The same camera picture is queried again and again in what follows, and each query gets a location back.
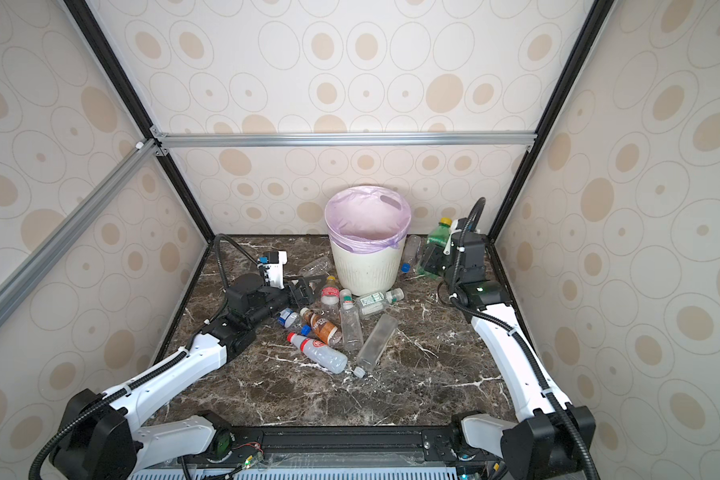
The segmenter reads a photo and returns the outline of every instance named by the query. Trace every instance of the wall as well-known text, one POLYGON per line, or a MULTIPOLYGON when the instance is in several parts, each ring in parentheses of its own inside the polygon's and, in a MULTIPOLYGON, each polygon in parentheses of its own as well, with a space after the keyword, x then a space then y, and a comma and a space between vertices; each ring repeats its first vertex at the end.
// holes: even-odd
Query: wall
POLYGON ((591 2, 96 0, 162 131, 533 130, 591 2))
POLYGON ((0 328, 0 480, 26 477, 72 395, 151 365, 205 248, 158 172, 148 160, 0 328))
POLYGON ((0 0, 0 284, 141 136, 67 16, 0 0))
POLYGON ((720 1, 614 12, 498 246, 603 478, 720 478, 720 1))
POLYGON ((214 231, 234 234, 326 234, 323 209, 340 190, 381 185, 411 205, 411 232, 428 234, 441 216, 466 215, 488 201, 488 231, 523 145, 338 148, 176 148, 214 231))

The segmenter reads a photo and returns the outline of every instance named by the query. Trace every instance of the marble tabletop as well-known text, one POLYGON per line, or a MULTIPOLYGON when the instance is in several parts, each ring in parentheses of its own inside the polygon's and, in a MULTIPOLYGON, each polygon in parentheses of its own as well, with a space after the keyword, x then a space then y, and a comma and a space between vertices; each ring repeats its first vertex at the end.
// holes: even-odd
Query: marble tabletop
MULTIPOLYGON (((237 241, 254 256, 286 250, 286 274, 296 274, 331 249, 328 239, 320 236, 237 241)), ((222 254, 231 279, 254 270, 227 243, 222 243, 222 254)), ((489 264, 487 270, 491 278, 489 264)), ((288 343, 284 329, 268 319, 243 354, 192 384, 152 422, 173 422, 205 409, 236 426, 444 425, 453 414, 471 410, 516 421, 507 386, 488 348, 460 312, 438 302, 438 283, 400 275, 394 287, 402 288, 405 298, 387 310, 399 321, 398 331, 365 379, 356 378, 350 369, 330 374, 288 343)), ((170 339, 169 352, 216 311, 221 298, 221 279, 211 254, 170 339)), ((365 338, 380 316, 364 321, 365 338)))

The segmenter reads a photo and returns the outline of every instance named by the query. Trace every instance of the bottle with yellow cap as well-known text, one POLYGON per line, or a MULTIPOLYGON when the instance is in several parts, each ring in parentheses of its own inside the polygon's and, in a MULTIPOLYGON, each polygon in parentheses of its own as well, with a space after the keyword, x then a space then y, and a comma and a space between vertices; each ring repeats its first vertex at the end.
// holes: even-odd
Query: bottle with yellow cap
MULTIPOLYGON (((448 242, 451 239, 451 224, 452 223, 453 223, 453 221, 450 218, 443 216, 440 219, 440 223, 438 223, 438 225, 434 228, 434 230, 432 230, 432 232, 430 232, 429 235, 427 235, 427 242, 426 242, 426 244, 424 244, 424 248, 426 248, 426 245, 432 244, 432 243, 440 245, 443 248, 445 248, 445 246, 448 244, 448 242)), ((418 268, 418 274, 426 275, 430 278, 438 278, 434 274, 430 274, 429 272, 424 272, 424 269, 421 266, 419 266, 419 268, 418 268)))

